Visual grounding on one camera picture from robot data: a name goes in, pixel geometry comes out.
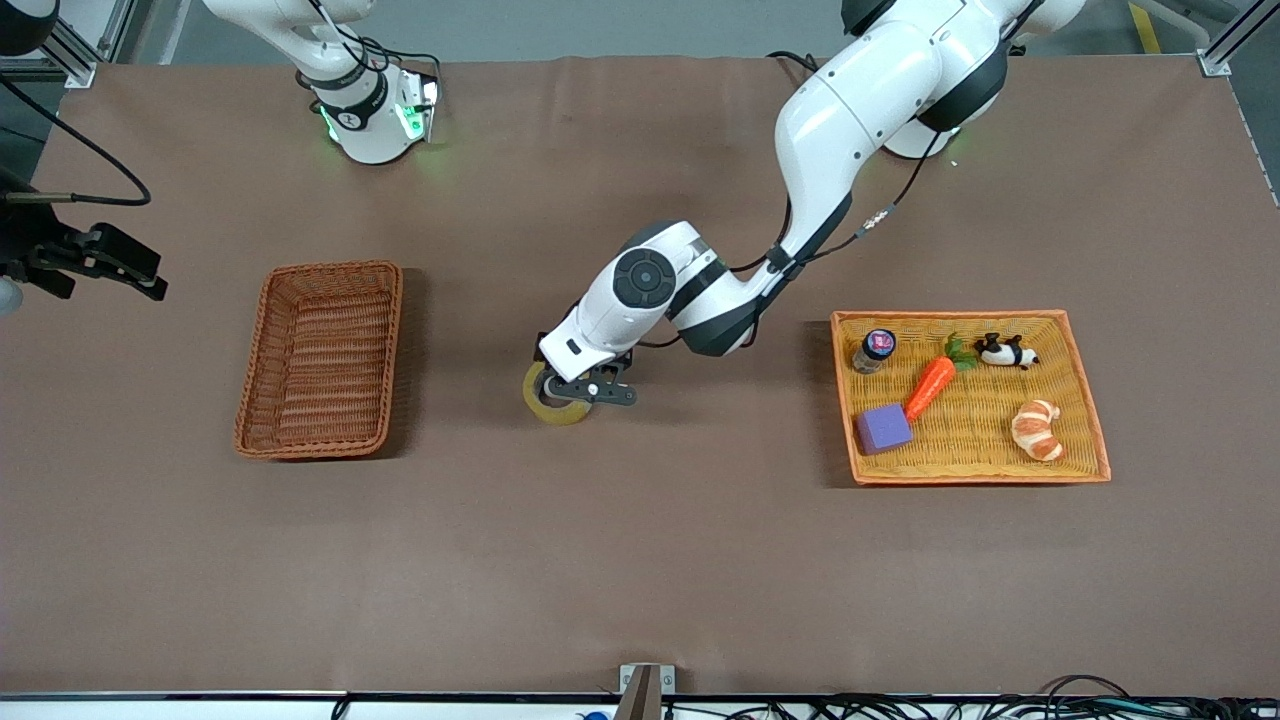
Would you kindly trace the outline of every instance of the toy carrot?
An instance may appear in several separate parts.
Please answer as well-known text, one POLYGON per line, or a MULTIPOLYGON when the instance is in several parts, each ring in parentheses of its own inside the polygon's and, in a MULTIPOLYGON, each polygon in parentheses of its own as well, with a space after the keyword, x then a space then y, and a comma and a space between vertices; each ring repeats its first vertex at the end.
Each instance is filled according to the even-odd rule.
POLYGON ((977 366, 978 356, 964 348, 964 341, 955 333, 947 337, 945 355, 934 357, 924 366, 920 379, 915 382, 915 389, 911 391, 911 396, 902 406, 906 421, 914 423, 916 418, 923 415, 929 404, 951 384, 957 372, 972 370, 977 366))

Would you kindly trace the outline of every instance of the wicker basket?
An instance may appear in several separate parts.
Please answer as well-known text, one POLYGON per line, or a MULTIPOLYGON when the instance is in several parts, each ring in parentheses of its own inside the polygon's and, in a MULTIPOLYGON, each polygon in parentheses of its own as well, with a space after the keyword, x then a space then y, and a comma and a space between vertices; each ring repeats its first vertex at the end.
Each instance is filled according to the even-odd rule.
POLYGON ((260 460, 376 451, 390 420, 403 284, 384 261, 273 270, 259 297, 236 451, 260 460))
POLYGON ((854 480, 859 484, 1098 483, 1111 479, 1084 365, 1062 310, 1006 313, 836 313, 831 316, 836 379, 854 480), (887 328, 897 350, 879 372, 863 375, 851 365, 868 332, 887 328), (1023 336, 1041 363, 1029 370, 980 364, 960 373, 913 424, 914 439, 877 455, 863 455, 855 418, 864 410, 905 402, 947 336, 966 342, 988 332, 1023 336), (1018 409, 1048 400, 1062 409, 1053 434, 1066 454, 1037 462, 1010 434, 1018 409))

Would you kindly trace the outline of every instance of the green led light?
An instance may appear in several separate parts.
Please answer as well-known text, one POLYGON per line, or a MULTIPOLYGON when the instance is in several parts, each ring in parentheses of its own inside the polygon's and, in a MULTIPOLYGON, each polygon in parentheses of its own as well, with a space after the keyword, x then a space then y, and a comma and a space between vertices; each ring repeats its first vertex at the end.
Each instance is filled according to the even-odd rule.
POLYGON ((333 129, 333 120, 329 119, 329 113, 324 109, 324 105, 320 106, 320 117, 324 118, 324 124, 329 127, 329 140, 340 143, 338 131, 333 129))
POLYGON ((404 126, 404 135, 407 135, 410 140, 422 137, 425 132, 422 129, 422 114, 413 108, 403 108, 401 105, 396 105, 396 109, 399 110, 397 115, 401 119, 401 124, 404 126))

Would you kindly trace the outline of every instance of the purple foam block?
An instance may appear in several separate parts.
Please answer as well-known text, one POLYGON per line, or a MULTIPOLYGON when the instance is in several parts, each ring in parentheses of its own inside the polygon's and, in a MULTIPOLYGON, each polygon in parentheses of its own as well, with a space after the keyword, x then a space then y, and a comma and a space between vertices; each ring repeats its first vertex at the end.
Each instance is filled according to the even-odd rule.
POLYGON ((868 410, 858 416, 858 441, 864 455, 876 455, 911 442, 911 428, 899 404, 868 410))

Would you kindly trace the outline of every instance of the table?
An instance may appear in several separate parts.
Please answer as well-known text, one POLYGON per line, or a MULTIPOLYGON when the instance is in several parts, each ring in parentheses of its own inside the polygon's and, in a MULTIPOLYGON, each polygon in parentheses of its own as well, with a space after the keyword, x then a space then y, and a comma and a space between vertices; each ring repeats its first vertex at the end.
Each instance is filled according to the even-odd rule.
MULTIPOLYGON (((68 208, 164 255, 169 299, 31 293, 0 345, 3 689, 686 692, 1280 688, 1280 218, 1189 58, 1018 58, 899 213, 724 359, 637 352, 630 410, 540 425, 518 386, 637 228, 772 241, 772 60, 445 68, 440 143, 332 146, 292 69, 105 67, 63 117, 155 190, 68 208), (410 269, 396 438, 252 462, 232 425, 282 264, 410 269), (1065 307, 1115 480, 852 487, 837 309, 1065 307)), ((877 156, 852 220, 910 163, 877 156)), ((36 184, 128 192, 65 136, 36 184)), ((664 331, 655 332, 666 336, 664 331)))

